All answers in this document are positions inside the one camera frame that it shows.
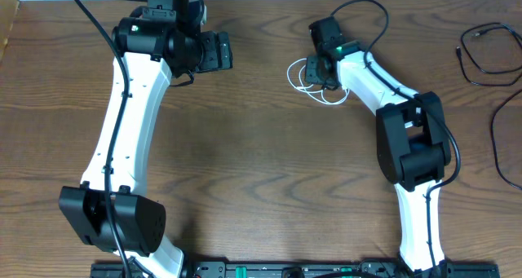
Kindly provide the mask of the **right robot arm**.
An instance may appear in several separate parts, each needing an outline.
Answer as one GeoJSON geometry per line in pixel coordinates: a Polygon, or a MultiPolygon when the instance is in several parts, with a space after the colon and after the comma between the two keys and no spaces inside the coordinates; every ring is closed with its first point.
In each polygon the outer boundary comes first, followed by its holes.
{"type": "Polygon", "coordinates": [[[407,272],[439,272],[439,185],[451,161],[439,97],[402,85],[359,42],[349,42],[333,16],[311,23],[309,32],[316,53],[307,58],[306,82],[349,90],[375,116],[378,163],[397,193],[407,272]]]}

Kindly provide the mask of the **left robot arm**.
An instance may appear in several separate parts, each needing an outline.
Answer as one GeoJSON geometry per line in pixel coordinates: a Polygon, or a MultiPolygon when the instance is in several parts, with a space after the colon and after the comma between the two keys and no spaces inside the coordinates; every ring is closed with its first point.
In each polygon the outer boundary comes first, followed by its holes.
{"type": "Polygon", "coordinates": [[[86,245],[116,254],[113,277],[185,277],[184,252],[165,234],[166,210],[147,198],[147,168],[166,91],[198,73],[230,69],[225,32],[204,31],[204,0],[137,0],[111,32],[113,87],[90,164],[77,187],[63,187],[59,207],[86,245]]]}

